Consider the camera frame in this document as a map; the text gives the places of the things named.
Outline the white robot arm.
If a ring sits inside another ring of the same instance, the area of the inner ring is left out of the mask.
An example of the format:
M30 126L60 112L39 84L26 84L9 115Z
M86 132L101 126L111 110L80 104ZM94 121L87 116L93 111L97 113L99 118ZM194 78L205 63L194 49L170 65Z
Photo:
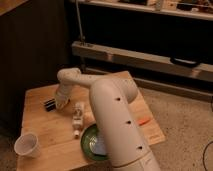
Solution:
M57 78L57 109L68 103L73 85L89 89L92 113L113 171L161 171L129 106L138 95L132 79L83 74L78 68L61 69Z

